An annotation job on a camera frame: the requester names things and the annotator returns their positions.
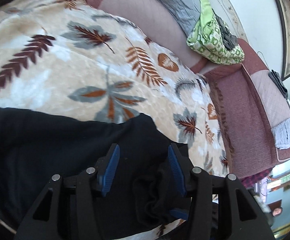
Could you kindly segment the black pants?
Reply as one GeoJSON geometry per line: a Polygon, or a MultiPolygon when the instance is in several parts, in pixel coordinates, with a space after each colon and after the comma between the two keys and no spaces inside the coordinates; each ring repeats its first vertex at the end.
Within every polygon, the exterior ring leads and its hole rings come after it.
{"type": "Polygon", "coordinates": [[[54,174],[76,176],[105,156],[112,144],[120,160],[110,192],[97,195],[106,239],[119,239],[171,223],[173,209],[191,201],[178,193],[167,159],[171,140],[151,117],[121,124],[78,121],[26,109],[0,108],[0,219],[17,229],[54,174]]]}

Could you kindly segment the pink sofa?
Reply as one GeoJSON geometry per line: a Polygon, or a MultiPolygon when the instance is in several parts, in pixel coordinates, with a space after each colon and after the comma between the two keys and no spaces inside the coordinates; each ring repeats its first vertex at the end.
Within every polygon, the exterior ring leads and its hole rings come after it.
{"type": "Polygon", "coordinates": [[[290,119],[290,107],[250,45],[240,39],[242,63],[208,73],[210,96],[224,140],[229,170],[243,179],[290,159],[290,148],[275,146],[272,128],[290,119]]]}

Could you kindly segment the leaf pattern fleece blanket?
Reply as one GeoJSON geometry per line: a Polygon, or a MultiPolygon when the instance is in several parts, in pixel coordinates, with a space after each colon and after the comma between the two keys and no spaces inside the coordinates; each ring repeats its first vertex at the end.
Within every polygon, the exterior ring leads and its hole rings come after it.
{"type": "MultiPolygon", "coordinates": [[[[86,0],[0,4],[0,108],[112,124],[145,114],[193,165],[226,176],[206,79],[148,41],[132,22],[86,0]]],[[[42,231],[28,224],[31,212],[58,239],[76,239],[78,175],[54,174],[17,229],[0,221],[15,237],[25,232],[27,239],[41,239],[42,231]]],[[[171,223],[119,239],[157,239],[184,225],[188,211],[173,209],[171,223]]]]}

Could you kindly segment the green patterned folded quilt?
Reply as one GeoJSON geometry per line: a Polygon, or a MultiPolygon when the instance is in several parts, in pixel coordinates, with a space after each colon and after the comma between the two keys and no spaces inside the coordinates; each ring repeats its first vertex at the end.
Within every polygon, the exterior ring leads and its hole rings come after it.
{"type": "Polygon", "coordinates": [[[187,45],[196,53],[216,64],[229,66],[243,62],[245,54],[239,44],[234,50],[225,49],[220,31],[216,27],[214,10],[210,1],[200,0],[200,5],[200,18],[187,37],[187,45]]]}

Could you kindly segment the dark grey cloth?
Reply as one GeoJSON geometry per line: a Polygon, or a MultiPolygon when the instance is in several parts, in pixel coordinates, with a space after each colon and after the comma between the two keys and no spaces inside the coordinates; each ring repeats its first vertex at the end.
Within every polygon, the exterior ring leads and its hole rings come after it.
{"type": "Polygon", "coordinates": [[[220,31],[222,43],[226,50],[231,51],[238,45],[238,38],[230,32],[229,27],[226,25],[226,22],[223,21],[214,11],[216,27],[220,31]]]}

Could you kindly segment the pink quilted bed sheet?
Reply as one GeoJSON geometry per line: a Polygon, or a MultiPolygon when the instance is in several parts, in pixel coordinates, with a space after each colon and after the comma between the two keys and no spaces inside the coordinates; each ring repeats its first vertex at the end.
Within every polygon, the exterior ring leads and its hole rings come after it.
{"type": "Polygon", "coordinates": [[[184,31],[173,15],[159,0],[86,0],[96,9],[130,20],[154,42],[167,48],[194,73],[205,74],[214,69],[221,73],[233,73],[242,65],[222,66],[199,55],[186,44],[184,31]]]}

